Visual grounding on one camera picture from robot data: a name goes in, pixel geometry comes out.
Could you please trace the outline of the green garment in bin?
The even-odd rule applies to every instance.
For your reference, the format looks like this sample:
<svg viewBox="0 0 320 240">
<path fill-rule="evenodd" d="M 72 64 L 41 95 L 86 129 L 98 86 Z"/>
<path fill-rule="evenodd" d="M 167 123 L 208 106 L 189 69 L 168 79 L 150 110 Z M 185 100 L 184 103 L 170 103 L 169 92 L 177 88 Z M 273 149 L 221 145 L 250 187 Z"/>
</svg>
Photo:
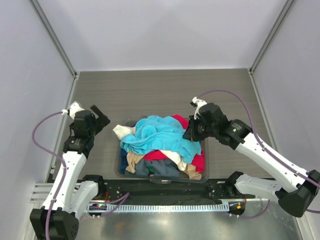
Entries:
<svg viewBox="0 0 320 240">
<path fill-rule="evenodd" d="M 148 176 L 153 176 L 155 173 L 155 169 L 151 166 L 147 166 L 146 168 L 148 170 Z"/>
</svg>

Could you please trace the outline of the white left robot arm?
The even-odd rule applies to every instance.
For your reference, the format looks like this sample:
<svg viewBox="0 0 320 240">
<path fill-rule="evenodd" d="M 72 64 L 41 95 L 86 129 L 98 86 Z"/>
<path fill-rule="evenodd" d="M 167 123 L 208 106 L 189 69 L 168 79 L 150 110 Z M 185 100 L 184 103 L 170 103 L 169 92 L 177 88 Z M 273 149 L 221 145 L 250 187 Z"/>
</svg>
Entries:
<svg viewBox="0 0 320 240">
<path fill-rule="evenodd" d="M 101 200 L 107 190 L 101 175 L 86 175 L 79 187 L 78 177 L 94 147 L 95 136 L 110 120 L 96 106 L 85 110 L 78 102 L 59 112 L 69 116 L 69 137 L 63 144 L 63 154 L 49 154 L 60 161 L 53 186 L 40 208 L 32 209 L 29 219 L 38 240 L 74 240 L 79 223 L 92 200 Z"/>
</svg>

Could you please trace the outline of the grey blue t shirt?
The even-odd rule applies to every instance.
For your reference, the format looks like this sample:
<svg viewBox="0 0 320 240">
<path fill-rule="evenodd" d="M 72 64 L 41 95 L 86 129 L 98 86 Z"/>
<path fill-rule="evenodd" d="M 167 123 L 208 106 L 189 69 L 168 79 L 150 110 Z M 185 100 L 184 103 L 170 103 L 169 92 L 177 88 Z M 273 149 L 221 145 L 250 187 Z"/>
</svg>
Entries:
<svg viewBox="0 0 320 240">
<path fill-rule="evenodd" d="M 189 178 L 189 176 L 183 171 L 178 169 L 178 166 L 170 159 L 162 160 L 140 160 L 135 165 L 135 173 L 133 175 L 139 177 L 150 177 L 148 176 L 149 171 L 147 166 L 154 168 L 154 177 L 164 177 L 164 178 Z"/>
</svg>

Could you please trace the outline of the right aluminium frame post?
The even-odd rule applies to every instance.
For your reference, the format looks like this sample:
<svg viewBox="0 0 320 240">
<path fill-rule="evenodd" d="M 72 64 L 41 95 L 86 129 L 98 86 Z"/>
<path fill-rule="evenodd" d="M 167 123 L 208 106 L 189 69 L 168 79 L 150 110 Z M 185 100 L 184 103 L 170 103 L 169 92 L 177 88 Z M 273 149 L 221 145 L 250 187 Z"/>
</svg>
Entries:
<svg viewBox="0 0 320 240">
<path fill-rule="evenodd" d="M 287 15 L 290 13 L 291 9 L 293 8 L 296 0 L 286 0 L 283 7 L 281 8 L 274 24 L 272 25 L 266 39 L 264 40 L 257 56 L 255 57 L 251 67 L 248 69 L 250 75 L 253 75 L 255 70 L 257 69 L 259 63 L 261 62 L 263 56 L 265 55 L 266 51 L 268 50 L 270 44 L 272 43 L 273 39 L 275 38 L 276 34 L 280 30 L 282 24 L 284 23 Z"/>
</svg>

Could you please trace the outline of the red t shirt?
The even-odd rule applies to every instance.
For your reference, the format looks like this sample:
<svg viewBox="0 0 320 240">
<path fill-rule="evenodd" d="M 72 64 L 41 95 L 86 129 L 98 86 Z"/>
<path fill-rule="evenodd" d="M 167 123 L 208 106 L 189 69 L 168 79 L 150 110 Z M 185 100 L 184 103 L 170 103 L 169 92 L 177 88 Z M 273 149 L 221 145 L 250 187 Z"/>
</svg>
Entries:
<svg viewBox="0 0 320 240">
<path fill-rule="evenodd" d="M 178 115 L 171 115 L 172 118 L 176 119 L 180 125 L 182 126 L 182 128 L 184 130 L 186 130 L 188 128 L 188 121 Z M 183 158 L 176 152 L 171 152 L 168 150 L 154 150 L 152 152 L 149 152 L 148 154 L 146 154 L 144 156 L 144 159 L 147 161 L 153 161 L 153 160 L 164 160 L 164 159 L 170 159 L 172 160 L 178 167 L 179 170 L 184 171 L 187 168 L 187 163 L 184 162 Z M 201 154 L 196 154 L 192 160 L 192 162 L 190 163 L 191 165 L 193 165 L 195 167 L 195 171 L 197 173 L 202 173 L 205 170 L 205 153 L 202 150 Z"/>
</svg>

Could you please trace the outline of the aluminium front rail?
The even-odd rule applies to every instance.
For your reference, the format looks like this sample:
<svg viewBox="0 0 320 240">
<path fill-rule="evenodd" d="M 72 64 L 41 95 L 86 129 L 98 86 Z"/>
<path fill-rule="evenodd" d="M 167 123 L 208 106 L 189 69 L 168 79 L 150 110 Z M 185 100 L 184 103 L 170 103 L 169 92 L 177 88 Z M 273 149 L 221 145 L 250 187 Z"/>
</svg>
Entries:
<svg viewBox="0 0 320 240">
<path fill-rule="evenodd" d="M 29 203 L 42 204 L 50 194 L 53 185 L 53 183 L 37 183 L 33 189 Z"/>
</svg>

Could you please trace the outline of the turquoise t shirt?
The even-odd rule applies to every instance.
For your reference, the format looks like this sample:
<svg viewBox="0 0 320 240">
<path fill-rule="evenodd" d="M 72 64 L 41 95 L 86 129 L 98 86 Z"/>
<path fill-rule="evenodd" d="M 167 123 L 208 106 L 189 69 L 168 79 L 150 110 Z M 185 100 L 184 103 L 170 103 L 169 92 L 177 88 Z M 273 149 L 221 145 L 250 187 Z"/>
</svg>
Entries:
<svg viewBox="0 0 320 240">
<path fill-rule="evenodd" d="M 183 157 L 190 164 L 202 148 L 199 142 L 183 138 L 185 129 L 171 116 L 156 115 L 140 119 L 135 124 L 135 133 L 130 133 L 120 140 L 120 146 L 127 152 L 146 155 L 155 150 L 171 151 Z"/>
</svg>

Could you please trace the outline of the aluminium frame post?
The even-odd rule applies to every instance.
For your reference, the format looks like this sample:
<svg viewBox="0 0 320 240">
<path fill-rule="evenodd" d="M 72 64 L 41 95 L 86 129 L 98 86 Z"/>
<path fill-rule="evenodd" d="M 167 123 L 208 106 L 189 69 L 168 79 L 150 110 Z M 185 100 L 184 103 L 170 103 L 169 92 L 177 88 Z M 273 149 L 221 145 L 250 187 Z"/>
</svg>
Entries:
<svg viewBox="0 0 320 240">
<path fill-rule="evenodd" d="M 64 62 L 65 66 L 67 67 L 68 71 L 71 75 L 75 78 L 77 76 L 77 71 L 73 67 L 69 57 L 67 56 L 66 51 L 64 50 L 58 36 L 56 35 L 52 25 L 50 24 L 49 19 L 47 18 L 43 8 L 41 7 L 38 0 L 28 0 L 29 4 L 33 8 L 35 14 L 39 18 L 42 26 L 44 27 L 45 31 L 47 32 L 49 38 L 51 39 L 54 47 L 56 48 L 58 54 L 60 55 L 62 61 Z"/>
<path fill-rule="evenodd" d="M 250 75 L 253 75 L 255 70 L 257 69 L 259 63 L 261 62 L 263 56 L 265 55 L 266 51 L 268 50 L 270 44 L 272 43 L 273 39 L 275 38 L 276 34 L 280 30 L 282 24 L 284 23 L 287 15 L 290 13 L 291 9 L 293 8 L 296 0 L 286 0 L 283 7 L 281 8 L 274 24 L 272 25 L 266 39 L 264 40 L 257 56 L 255 57 L 251 67 L 248 69 Z"/>
</svg>

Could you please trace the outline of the left aluminium frame post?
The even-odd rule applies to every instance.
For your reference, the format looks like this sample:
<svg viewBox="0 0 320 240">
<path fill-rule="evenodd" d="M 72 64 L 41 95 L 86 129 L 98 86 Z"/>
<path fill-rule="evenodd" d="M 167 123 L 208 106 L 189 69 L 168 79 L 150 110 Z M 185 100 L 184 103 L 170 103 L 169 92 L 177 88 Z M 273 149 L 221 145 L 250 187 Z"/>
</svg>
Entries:
<svg viewBox="0 0 320 240">
<path fill-rule="evenodd" d="M 58 54 L 60 55 L 62 61 L 64 62 L 65 66 L 67 67 L 68 71 L 71 75 L 75 78 L 77 76 L 77 71 L 73 67 L 69 57 L 67 56 L 66 51 L 64 50 L 58 36 L 56 35 L 52 25 L 50 24 L 49 19 L 47 18 L 43 8 L 41 7 L 38 0 L 28 0 L 29 4 L 33 8 L 35 14 L 39 18 L 42 26 L 44 27 L 45 31 L 47 32 L 49 38 L 51 39 L 54 47 L 56 48 Z"/>
</svg>

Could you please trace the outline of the white t shirt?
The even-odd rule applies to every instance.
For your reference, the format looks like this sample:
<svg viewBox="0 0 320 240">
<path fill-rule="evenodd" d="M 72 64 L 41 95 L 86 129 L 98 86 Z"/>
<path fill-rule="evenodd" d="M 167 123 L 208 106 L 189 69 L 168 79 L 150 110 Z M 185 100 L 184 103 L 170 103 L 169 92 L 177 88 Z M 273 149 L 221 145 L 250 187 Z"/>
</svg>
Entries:
<svg viewBox="0 0 320 240">
<path fill-rule="evenodd" d="M 136 128 L 135 127 L 128 127 L 128 126 L 122 126 L 122 125 L 116 125 L 116 127 L 113 128 L 113 132 L 116 134 L 119 140 L 121 140 L 123 137 L 129 135 L 129 134 L 135 134 Z M 156 160 L 155 154 L 162 154 L 165 156 L 165 158 L 171 159 L 178 167 L 180 171 L 184 171 L 187 168 L 187 163 L 184 162 L 183 158 L 176 152 L 172 152 L 169 150 L 156 150 L 153 152 L 148 153 L 147 155 L 151 155 L 153 160 Z"/>
</svg>

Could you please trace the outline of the dark blue t shirt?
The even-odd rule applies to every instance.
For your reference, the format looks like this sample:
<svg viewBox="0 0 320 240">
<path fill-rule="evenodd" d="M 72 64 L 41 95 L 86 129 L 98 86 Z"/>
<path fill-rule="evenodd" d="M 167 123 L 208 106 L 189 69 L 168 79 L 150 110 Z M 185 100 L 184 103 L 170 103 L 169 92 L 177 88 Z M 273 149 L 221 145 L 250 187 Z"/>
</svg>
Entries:
<svg viewBox="0 0 320 240">
<path fill-rule="evenodd" d="M 119 172 L 124 175 L 126 172 L 126 168 L 128 167 L 127 161 L 127 152 L 121 148 L 120 149 L 120 164 L 119 164 Z"/>
</svg>

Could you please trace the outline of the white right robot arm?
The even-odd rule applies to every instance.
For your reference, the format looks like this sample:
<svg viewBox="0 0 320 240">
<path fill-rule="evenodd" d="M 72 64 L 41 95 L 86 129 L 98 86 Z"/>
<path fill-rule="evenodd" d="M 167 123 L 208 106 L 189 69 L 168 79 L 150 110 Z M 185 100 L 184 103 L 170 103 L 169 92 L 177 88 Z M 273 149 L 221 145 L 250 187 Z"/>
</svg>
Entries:
<svg viewBox="0 0 320 240">
<path fill-rule="evenodd" d="M 189 117 L 183 138 L 200 142 L 215 138 L 220 144 L 247 156 L 273 180 L 256 178 L 235 171 L 225 182 L 225 192 L 231 198 L 254 195 L 276 202 L 288 214 L 300 218 L 320 190 L 319 171 L 306 170 L 265 143 L 245 122 L 228 120 L 221 108 L 195 97 L 191 103 L 195 112 Z"/>
</svg>

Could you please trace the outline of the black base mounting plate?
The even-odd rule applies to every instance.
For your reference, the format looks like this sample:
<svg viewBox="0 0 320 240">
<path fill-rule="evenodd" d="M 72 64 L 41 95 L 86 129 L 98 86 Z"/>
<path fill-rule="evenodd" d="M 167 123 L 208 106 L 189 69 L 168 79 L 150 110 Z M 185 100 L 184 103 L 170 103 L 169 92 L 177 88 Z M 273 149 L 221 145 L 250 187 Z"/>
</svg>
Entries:
<svg viewBox="0 0 320 240">
<path fill-rule="evenodd" d="M 126 193 L 126 205 L 186 206 L 210 205 L 226 201 L 254 199 L 254 195 L 230 193 L 224 179 L 208 179 L 204 183 L 152 182 L 149 179 L 107 179 L 105 191 L 93 198 L 94 201 L 115 201 Z"/>
</svg>

